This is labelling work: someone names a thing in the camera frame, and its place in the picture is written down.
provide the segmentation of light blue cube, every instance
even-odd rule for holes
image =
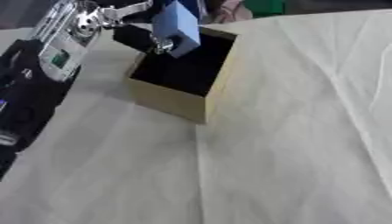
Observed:
[[[153,35],[158,39],[180,37],[179,46],[170,52],[179,58],[200,46],[198,19],[180,2],[174,1],[152,19]]]

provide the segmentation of open box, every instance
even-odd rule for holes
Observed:
[[[230,75],[236,35],[200,28],[201,47],[174,59],[141,54],[127,72],[136,103],[207,123]]]

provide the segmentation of robotic arm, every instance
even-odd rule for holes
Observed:
[[[126,46],[173,57],[200,45],[197,0],[130,1],[59,0],[0,57],[0,178],[50,121],[104,30]],[[135,21],[152,22],[153,31]]]

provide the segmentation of white tablecloth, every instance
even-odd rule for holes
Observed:
[[[389,224],[391,21],[215,25],[240,49],[207,126],[135,105],[123,73],[137,53],[107,33],[0,183],[0,223]],[[0,51],[26,33],[0,31]]]

